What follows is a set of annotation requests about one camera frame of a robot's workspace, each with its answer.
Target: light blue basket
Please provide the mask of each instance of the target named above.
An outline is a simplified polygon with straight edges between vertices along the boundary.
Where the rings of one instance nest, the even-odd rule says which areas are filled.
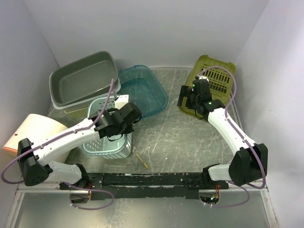
[[[105,105],[106,97],[101,97],[94,100],[88,109],[87,117],[90,114],[101,110]],[[111,96],[107,104],[106,109],[115,108],[114,97]],[[134,133],[124,134],[122,137],[116,135],[111,137],[113,142],[109,141],[107,137],[102,139],[97,139],[94,141],[87,142],[82,145],[84,153],[90,156],[103,156],[106,159],[117,159],[117,158],[126,158],[130,155],[133,148],[133,138]]]

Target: cable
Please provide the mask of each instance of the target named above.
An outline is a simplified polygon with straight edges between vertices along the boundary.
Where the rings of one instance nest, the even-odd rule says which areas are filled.
[[[247,199],[245,201],[243,201],[241,203],[232,204],[232,205],[212,205],[212,204],[204,203],[204,206],[207,205],[207,206],[210,206],[211,208],[233,208],[233,207],[238,207],[238,206],[241,206],[241,205],[247,203],[250,200],[249,191],[247,189],[245,189],[243,186],[239,186],[239,187],[247,193]]]
[[[83,131],[83,130],[90,129],[93,125],[95,125],[95,124],[97,123],[97,121],[100,119],[100,117],[102,116],[102,114],[104,113],[105,109],[106,109],[106,106],[107,106],[107,104],[108,104],[108,102],[109,102],[109,99],[110,99],[111,92],[112,92],[113,88],[114,88],[114,79],[111,80],[111,85],[110,85],[109,93],[108,93],[108,96],[107,96],[107,98],[106,98],[106,100],[105,100],[104,106],[103,106],[101,112],[99,113],[99,115],[97,116],[97,118],[93,121],[93,123],[91,123],[91,124],[90,124],[89,126],[87,126],[87,127],[82,127],[82,128],[76,129],[75,131],[69,131],[69,132],[63,133],[63,134],[61,134],[61,135],[59,135],[59,136],[57,136],[57,137],[55,137],[55,138],[53,138],[53,139],[51,139],[51,140],[46,141],[46,142],[43,143],[42,145],[39,145],[39,146],[37,146],[37,147],[34,147],[34,148],[32,148],[32,149],[30,149],[30,150],[24,152],[23,154],[19,155],[17,158],[14,158],[14,159],[13,159],[11,162],[9,162],[9,163],[4,167],[4,169],[2,170],[2,172],[1,172],[1,180],[2,180],[3,182],[7,183],[7,184],[20,184],[20,183],[23,183],[24,180],[20,180],[20,181],[9,181],[9,180],[7,180],[7,179],[4,177],[4,174],[5,174],[6,170],[7,170],[13,163],[15,163],[15,162],[18,161],[19,159],[23,158],[24,156],[28,155],[29,153],[32,153],[33,151],[40,149],[41,146],[42,146],[42,147],[47,146],[48,144],[53,143],[54,141],[56,141],[56,140],[58,140],[58,139],[61,139],[62,137],[65,137],[65,136],[67,136],[67,135],[69,135],[69,134],[72,134],[72,133],[77,133],[78,131]]]
[[[106,207],[109,207],[114,202],[115,197],[114,197],[113,193],[110,192],[110,191],[102,190],[102,189],[83,189],[83,188],[76,187],[75,185],[72,185],[72,184],[67,183],[67,182],[64,182],[64,183],[67,186],[69,186],[69,187],[71,187],[73,189],[76,189],[76,190],[84,190],[84,191],[88,191],[89,190],[89,191],[95,191],[95,192],[103,192],[103,193],[109,194],[112,197],[111,202],[109,202],[108,204],[106,204],[106,205],[104,205],[102,207],[98,207],[98,208],[83,208],[83,207],[78,207],[75,204],[73,204],[72,203],[72,198],[71,198],[71,195],[70,195],[70,197],[69,197],[70,198],[70,206],[72,206],[72,207],[74,207],[76,209],[81,209],[81,210],[99,210],[99,209],[104,209]]]
[[[234,90],[233,90],[233,94],[232,94],[232,97],[230,99],[230,101],[228,102],[226,108],[225,108],[225,117],[228,121],[228,123],[231,125],[231,127],[237,132],[237,134],[241,137],[241,139],[244,141],[244,143],[247,144],[247,146],[250,148],[251,152],[253,153],[254,157],[256,158],[256,161],[260,167],[260,170],[261,170],[261,173],[262,173],[262,179],[263,179],[263,182],[262,182],[262,185],[261,186],[256,186],[256,185],[253,185],[253,184],[248,184],[249,186],[253,187],[253,188],[256,188],[256,189],[263,189],[266,185],[266,175],[265,175],[265,171],[264,171],[264,168],[263,168],[263,165],[262,165],[262,162],[260,160],[260,158],[258,157],[256,151],[253,149],[253,147],[250,145],[250,143],[245,140],[245,137],[243,136],[243,134],[235,127],[235,125],[227,118],[228,117],[228,107],[232,104],[233,100],[235,99],[235,96],[237,94],[237,82],[234,78],[234,76],[232,75],[232,73],[230,71],[228,71],[227,69],[221,67],[221,66],[210,66],[210,67],[207,67],[206,69],[202,70],[198,75],[202,75],[203,73],[205,73],[207,70],[210,70],[210,69],[214,69],[214,68],[217,68],[217,69],[222,69],[224,71],[226,71],[230,76],[231,78],[233,79],[233,83],[234,83]]]

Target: gray wall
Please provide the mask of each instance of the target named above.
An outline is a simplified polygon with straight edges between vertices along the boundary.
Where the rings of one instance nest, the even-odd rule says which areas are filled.
[[[24,0],[59,65],[100,50],[118,67],[234,62],[268,0]]]
[[[267,183],[281,228],[304,224],[303,53],[304,1],[270,0],[237,61],[240,117],[268,146]]]
[[[0,147],[29,113],[46,115],[50,105],[48,76],[58,65],[22,0],[0,1]],[[0,150],[0,169],[12,157]],[[6,175],[17,180],[13,166]],[[3,227],[16,185],[0,180],[0,227]]]

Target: gray tray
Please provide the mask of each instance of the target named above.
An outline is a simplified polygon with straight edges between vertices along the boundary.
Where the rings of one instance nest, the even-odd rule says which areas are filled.
[[[50,75],[52,101],[56,106],[63,107],[106,94],[112,78],[117,86],[118,73],[112,56],[106,51],[97,52]]]

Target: olive green basket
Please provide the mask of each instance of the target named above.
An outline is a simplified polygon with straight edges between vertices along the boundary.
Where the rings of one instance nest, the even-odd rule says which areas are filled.
[[[236,67],[234,66],[233,63],[225,63],[213,58],[210,58],[208,55],[203,55],[199,57],[199,59],[196,61],[194,68],[192,72],[190,73],[187,81],[186,81],[186,86],[191,86],[193,85],[193,81],[195,80],[195,76],[201,72],[203,69],[206,69],[207,67],[212,67],[212,66],[220,66],[228,71],[230,71],[233,75],[236,71]],[[218,99],[220,100],[224,105],[227,105],[229,102],[230,94],[232,91],[232,86],[233,86],[233,79],[231,76],[226,73],[222,69],[210,69],[207,70],[204,74],[209,80],[209,88],[210,92],[212,94],[212,99]],[[182,101],[182,105],[180,109],[189,115],[195,115],[194,110],[186,108],[186,101],[187,98],[184,97]]]

